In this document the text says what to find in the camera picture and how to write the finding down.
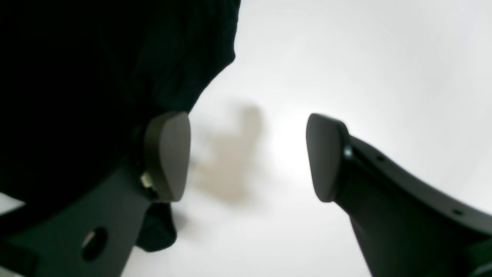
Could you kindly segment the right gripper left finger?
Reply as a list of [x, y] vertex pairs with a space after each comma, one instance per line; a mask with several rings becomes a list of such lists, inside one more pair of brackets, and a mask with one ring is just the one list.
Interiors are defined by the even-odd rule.
[[151, 119], [140, 147], [143, 165], [124, 158], [79, 196], [43, 199], [1, 215], [1, 276], [119, 277], [147, 210], [183, 197], [188, 113]]

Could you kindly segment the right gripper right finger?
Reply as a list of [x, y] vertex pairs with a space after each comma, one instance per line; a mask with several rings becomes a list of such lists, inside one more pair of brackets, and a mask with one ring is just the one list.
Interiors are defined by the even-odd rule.
[[316, 196], [349, 216], [373, 277], [490, 277], [492, 218], [433, 188], [346, 125], [309, 116]]

